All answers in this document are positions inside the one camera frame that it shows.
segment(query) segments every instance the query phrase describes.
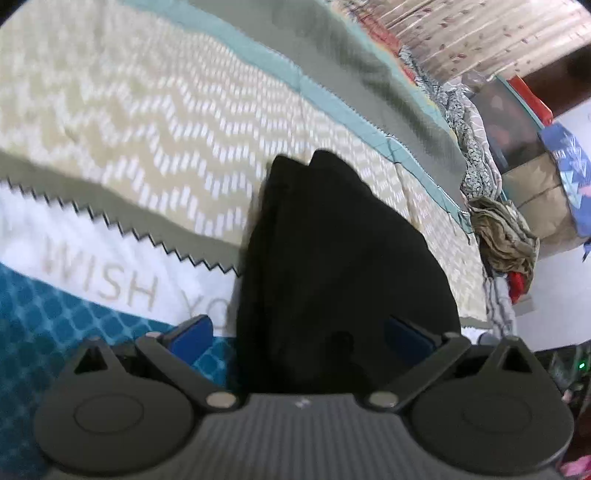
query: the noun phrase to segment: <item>dark fabric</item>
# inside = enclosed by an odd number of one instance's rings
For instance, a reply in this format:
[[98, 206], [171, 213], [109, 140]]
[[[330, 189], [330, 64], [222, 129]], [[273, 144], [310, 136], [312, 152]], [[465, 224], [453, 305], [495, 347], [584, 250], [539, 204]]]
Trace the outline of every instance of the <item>dark fabric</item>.
[[275, 159], [244, 269], [236, 353], [249, 391], [369, 391], [404, 370], [389, 318], [460, 331], [423, 236], [326, 151], [309, 166]]

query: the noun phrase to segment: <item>metal screw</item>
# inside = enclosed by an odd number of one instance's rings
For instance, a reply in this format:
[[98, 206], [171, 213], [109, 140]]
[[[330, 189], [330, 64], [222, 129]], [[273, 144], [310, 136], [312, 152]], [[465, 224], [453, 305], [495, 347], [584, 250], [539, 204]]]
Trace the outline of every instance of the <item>metal screw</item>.
[[230, 392], [214, 392], [210, 393], [205, 401], [213, 408], [232, 408], [238, 399]]
[[369, 403], [379, 408], [393, 408], [398, 402], [398, 395], [392, 392], [374, 392], [369, 396]]

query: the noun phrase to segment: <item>pink cloth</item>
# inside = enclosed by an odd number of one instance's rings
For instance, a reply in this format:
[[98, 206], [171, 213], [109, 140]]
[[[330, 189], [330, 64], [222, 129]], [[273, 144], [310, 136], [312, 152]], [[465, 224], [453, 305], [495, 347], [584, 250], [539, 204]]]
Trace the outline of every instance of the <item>pink cloth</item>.
[[581, 473], [588, 471], [591, 471], [591, 455], [581, 457], [579, 460], [575, 460], [574, 462], [565, 463], [560, 467], [560, 472], [564, 476], [581, 475]]

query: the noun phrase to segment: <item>teal blanket edge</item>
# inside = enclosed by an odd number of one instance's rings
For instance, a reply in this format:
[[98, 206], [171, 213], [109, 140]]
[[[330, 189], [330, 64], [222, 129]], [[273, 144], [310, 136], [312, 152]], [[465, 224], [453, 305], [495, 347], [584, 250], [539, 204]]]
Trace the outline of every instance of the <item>teal blanket edge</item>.
[[184, 0], [121, 0], [121, 2], [155, 13], [188, 30], [210, 35], [231, 48], [241, 60], [282, 80], [293, 91], [333, 120], [351, 130], [386, 159], [402, 164], [423, 185], [431, 198], [452, 215], [466, 233], [473, 232], [462, 209], [423, 170], [404, 145], [373, 126], [336, 95], [304, 75], [290, 59], [252, 40], [226, 21], [189, 5]]

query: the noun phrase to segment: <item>white wall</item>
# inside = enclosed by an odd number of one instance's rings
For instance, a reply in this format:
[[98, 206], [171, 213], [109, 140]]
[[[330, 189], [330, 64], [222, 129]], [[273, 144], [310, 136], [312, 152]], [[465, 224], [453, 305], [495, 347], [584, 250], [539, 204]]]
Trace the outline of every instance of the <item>white wall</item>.
[[[563, 124], [591, 156], [591, 99], [561, 115]], [[517, 333], [532, 350], [591, 339], [591, 256], [583, 248], [540, 260], [523, 303], [515, 307]]]
[[577, 137], [585, 153], [591, 157], [591, 99], [563, 113], [556, 120]]

